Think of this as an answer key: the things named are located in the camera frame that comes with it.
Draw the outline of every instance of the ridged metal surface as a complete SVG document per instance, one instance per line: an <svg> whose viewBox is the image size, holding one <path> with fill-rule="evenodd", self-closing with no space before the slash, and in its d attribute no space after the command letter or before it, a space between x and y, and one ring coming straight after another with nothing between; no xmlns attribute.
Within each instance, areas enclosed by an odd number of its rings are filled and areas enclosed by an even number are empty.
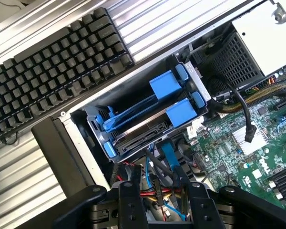
<svg viewBox="0 0 286 229"><path fill-rule="evenodd" d="M31 132L0 145L0 228L15 228L65 199Z"/></svg>
<svg viewBox="0 0 286 229"><path fill-rule="evenodd" d="M0 64L99 6L138 62L244 1L36 0L0 24ZM31 132L16 147L0 144L0 228L14 228L64 198Z"/></svg>

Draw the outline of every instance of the connector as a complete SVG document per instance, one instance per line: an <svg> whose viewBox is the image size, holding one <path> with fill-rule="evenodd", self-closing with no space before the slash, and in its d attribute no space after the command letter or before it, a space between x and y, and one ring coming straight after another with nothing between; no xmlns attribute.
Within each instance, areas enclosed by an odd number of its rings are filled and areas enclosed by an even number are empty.
<svg viewBox="0 0 286 229"><path fill-rule="evenodd" d="M250 126L250 128L246 128L246 135L245 135L245 141L251 143L252 139L256 133L257 127L255 125Z"/></svg>

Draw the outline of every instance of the metal mesh grill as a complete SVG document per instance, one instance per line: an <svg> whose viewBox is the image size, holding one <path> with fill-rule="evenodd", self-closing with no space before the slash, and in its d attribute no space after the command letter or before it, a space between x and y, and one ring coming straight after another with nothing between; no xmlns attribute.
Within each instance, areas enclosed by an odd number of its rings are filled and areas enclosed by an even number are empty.
<svg viewBox="0 0 286 229"><path fill-rule="evenodd" d="M237 85L237 87L249 83L250 79L252 79L251 82L263 77L237 32L233 32L227 39L222 49L211 61L210 66L215 75L224 76L233 86ZM214 82L213 88L216 92L227 89L220 81Z"/></svg>

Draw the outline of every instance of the keyboard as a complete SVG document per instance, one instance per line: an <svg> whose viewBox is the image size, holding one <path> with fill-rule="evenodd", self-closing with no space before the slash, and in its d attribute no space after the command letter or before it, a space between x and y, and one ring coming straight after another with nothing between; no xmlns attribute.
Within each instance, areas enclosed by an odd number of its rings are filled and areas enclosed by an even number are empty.
<svg viewBox="0 0 286 229"><path fill-rule="evenodd" d="M0 137L132 67L104 8L0 65Z"/></svg>

